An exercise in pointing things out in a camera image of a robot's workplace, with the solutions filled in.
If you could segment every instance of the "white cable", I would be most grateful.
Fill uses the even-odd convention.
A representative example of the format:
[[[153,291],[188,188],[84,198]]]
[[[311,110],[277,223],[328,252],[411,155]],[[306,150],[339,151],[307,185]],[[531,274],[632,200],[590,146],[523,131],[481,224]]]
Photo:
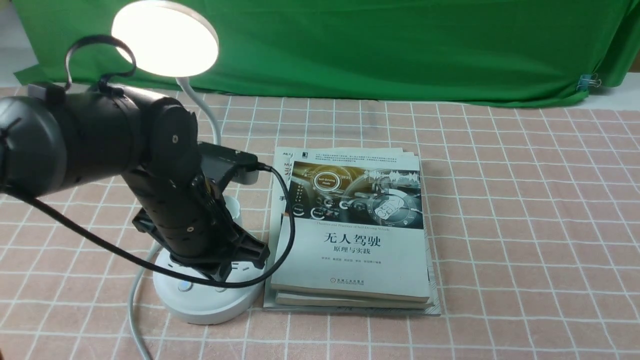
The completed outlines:
[[[149,254],[145,260],[151,261],[154,255],[162,248],[160,243],[154,242],[154,245],[149,250]],[[140,352],[140,356],[144,360],[153,360],[151,354],[149,354],[149,350],[147,350],[147,346],[145,345],[145,341],[140,335],[140,331],[136,326],[136,321],[133,317],[133,303],[136,298],[136,293],[138,292],[138,286],[140,285],[140,279],[142,279],[142,274],[145,273],[145,268],[140,267],[136,277],[133,279],[133,283],[131,284],[131,290],[129,291],[129,300],[127,301],[127,314],[129,315],[129,328],[131,329],[131,335],[133,336],[133,341],[135,341],[136,346],[138,347],[138,351]]]
[[[175,78],[175,81],[180,85],[182,91],[207,115],[213,129],[213,144],[220,145],[220,126],[218,125],[216,117],[213,116],[210,107],[193,91],[191,84],[189,84],[189,78]]]

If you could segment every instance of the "publisher logo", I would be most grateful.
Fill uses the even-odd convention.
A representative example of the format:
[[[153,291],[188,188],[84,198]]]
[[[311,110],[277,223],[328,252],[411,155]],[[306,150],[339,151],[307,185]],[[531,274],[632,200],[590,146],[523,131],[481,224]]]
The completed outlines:
[[[336,279],[334,277],[330,280],[333,284],[343,284],[343,285],[364,285],[364,280],[356,280],[356,279]]]

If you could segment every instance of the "book cover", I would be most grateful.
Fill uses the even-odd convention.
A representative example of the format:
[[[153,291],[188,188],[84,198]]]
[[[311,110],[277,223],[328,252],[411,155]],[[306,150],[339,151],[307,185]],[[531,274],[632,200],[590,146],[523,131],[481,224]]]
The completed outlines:
[[[289,195],[296,243],[272,276],[273,289],[429,300],[415,156],[303,151],[291,169]],[[289,239],[288,221],[285,216],[278,254]]]

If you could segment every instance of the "lamp head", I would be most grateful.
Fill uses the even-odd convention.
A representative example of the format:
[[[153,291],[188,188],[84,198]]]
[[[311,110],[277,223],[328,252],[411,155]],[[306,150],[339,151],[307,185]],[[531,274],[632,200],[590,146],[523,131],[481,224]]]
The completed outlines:
[[[218,59],[218,35],[196,11],[167,0],[141,0],[116,14],[111,35],[131,48],[142,70],[186,78],[207,71]],[[127,53],[118,52],[129,62]]]

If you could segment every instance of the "black cable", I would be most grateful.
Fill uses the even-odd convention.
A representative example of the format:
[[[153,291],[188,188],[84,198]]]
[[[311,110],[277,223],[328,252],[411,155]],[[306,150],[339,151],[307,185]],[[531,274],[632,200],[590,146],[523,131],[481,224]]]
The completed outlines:
[[[103,90],[103,88],[107,85],[107,83],[113,76],[128,78],[129,76],[133,76],[133,74],[136,72],[136,69],[138,68],[136,65],[136,57],[133,55],[133,51],[131,51],[127,44],[125,44],[122,40],[112,37],[111,35],[90,35],[74,42],[74,44],[69,47],[69,50],[67,50],[67,55],[65,56],[65,72],[67,73],[67,83],[65,84],[65,90],[69,90],[71,88],[71,84],[73,83],[73,81],[71,80],[71,71],[69,71],[69,62],[71,61],[71,56],[81,47],[94,44],[107,44],[121,48],[129,55],[129,58],[131,59],[131,65],[133,66],[133,68],[127,72],[110,72],[108,74],[102,75],[100,77],[100,81],[98,82],[98,87],[101,88],[101,90]]]
[[[289,198],[289,192],[287,191],[287,185],[285,184],[284,179],[282,179],[282,176],[280,175],[280,173],[278,173],[278,171],[275,170],[273,167],[270,167],[269,165],[265,165],[263,163],[259,164],[258,170],[271,172],[278,179],[278,182],[280,183],[280,186],[282,187],[282,191],[284,192],[285,201],[287,203],[286,204],[287,212],[289,213],[289,216],[292,217],[293,216],[293,208],[292,208],[292,205],[291,205],[291,199]],[[199,277],[193,277],[193,276],[189,276],[189,275],[180,274],[179,272],[175,272],[175,271],[171,271],[171,270],[165,269],[165,268],[163,268],[161,266],[157,266],[156,264],[153,264],[153,263],[150,263],[150,262],[145,261],[143,259],[140,259],[137,256],[133,256],[132,254],[126,252],[125,250],[122,250],[120,247],[117,247],[116,245],[113,245],[112,243],[110,243],[110,242],[108,242],[106,240],[103,240],[102,238],[100,238],[99,236],[93,234],[89,230],[86,230],[84,227],[81,227],[80,225],[75,223],[73,220],[69,219],[65,215],[62,215],[60,212],[58,212],[54,208],[50,207],[49,205],[45,204],[44,202],[42,202],[42,201],[40,201],[40,200],[38,200],[38,199],[36,199],[36,198],[34,198],[32,196],[26,195],[25,193],[19,191],[18,189],[14,188],[12,186],[7,186],[4,192],[9,196],[15,197],[16,199],[21,200],[21,201],[33,206],[34,208],[36,208],[36,209],[42,211],[43,213],[45,213],[46,215],[49,215],[55,221],[57,221],[60,224],[64,225],[65,227],[67,227],[71,231],[79,234],[83,238],[86,238],[90,242],[98,245],[99,247],[102,247],[103,249],[106,249],[106,250],[116,254],[117,256],[125,258],[126,260],[129,260],[130,262],[132,262],[132,263],[134,263],[134,264],[136,264],[138,266],[142,266],[143,268],[146,268],[147,270],[151,270],[151,271],[154,271],[154,272],[157,272],[157,273],[169,276],[169,277],[173,277],[173,278],[176,278],[178,280],[189,281],[189,282],[192,282],[194,284],[200,284],[200,285],[215,286],[217,288],[231,288],[231,289],[247,288],[249,286],[253,286],[253,285],[261,283],[262,281],[265,281],[268,277],[273,275],[273,273],[276,270],[278,270],[278,268],[280,268],[280,265],[282,265],[282,263],[285,261],[285,259],[287,258],[287,256],[291,252],[291,249],[293,248],[293,241],[294,241],[294,238],[296,236],[296,227],[294,225],[293,218],[291,218],[291,221],[289,222],[289,225],[290,225],[290,228],[291,228],[291,233],[289,235],[289,242],[287,243],[287,247],[285,248],[285,250],[282,253],[282,255],[280,256],[280,258],[278,258],[278,260],[273,264],[273,266],[271,268],[269,268],[269,270],[264,272],[264,274],[256,277],[255,279],[248,280],[248,281],[242,281],[242,282],[226,282],[226,281],[207,280],[207,279],[201,279]]]

